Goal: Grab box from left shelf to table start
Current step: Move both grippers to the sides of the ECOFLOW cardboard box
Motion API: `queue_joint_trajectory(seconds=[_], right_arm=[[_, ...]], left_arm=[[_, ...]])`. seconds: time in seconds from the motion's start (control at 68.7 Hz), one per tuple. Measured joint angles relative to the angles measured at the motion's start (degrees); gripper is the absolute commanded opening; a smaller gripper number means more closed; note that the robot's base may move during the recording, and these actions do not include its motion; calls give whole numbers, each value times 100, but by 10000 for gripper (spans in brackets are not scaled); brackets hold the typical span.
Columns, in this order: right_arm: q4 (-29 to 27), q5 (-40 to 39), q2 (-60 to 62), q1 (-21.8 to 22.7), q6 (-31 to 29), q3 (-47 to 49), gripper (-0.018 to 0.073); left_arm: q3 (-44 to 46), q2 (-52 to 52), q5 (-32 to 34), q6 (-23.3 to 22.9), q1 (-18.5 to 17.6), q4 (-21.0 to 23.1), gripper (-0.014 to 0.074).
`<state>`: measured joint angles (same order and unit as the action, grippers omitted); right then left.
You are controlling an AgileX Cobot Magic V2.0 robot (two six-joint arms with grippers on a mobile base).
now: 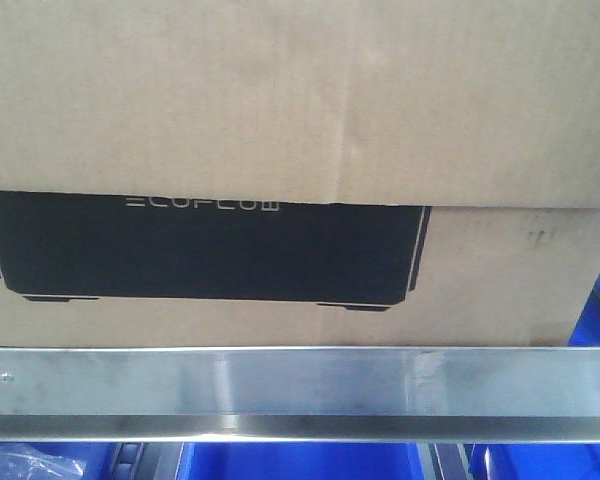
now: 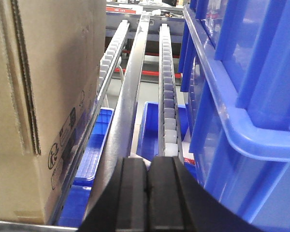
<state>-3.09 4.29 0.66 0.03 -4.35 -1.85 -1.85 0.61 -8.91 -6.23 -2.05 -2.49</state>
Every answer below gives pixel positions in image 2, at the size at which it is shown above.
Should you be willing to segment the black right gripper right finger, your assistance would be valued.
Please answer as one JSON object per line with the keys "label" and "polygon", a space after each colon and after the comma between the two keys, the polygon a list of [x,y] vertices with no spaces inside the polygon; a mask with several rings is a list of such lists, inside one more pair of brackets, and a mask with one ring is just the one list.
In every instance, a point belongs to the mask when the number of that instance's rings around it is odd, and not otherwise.
{"label": "black right gripper right finger", "polygon": [[148,184],[151,232],[260,231],[204,190],[177,157],[155,157]]}

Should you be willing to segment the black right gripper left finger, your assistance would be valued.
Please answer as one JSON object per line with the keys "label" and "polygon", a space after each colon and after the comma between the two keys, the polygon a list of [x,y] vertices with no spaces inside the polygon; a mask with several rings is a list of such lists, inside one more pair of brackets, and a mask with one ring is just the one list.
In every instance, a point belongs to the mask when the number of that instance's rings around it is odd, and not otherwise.
{"label": "black right gripper left finger", "polygon": [[147,231],[147,169],[140,158],[119,158],[113,175],[79,232]]}

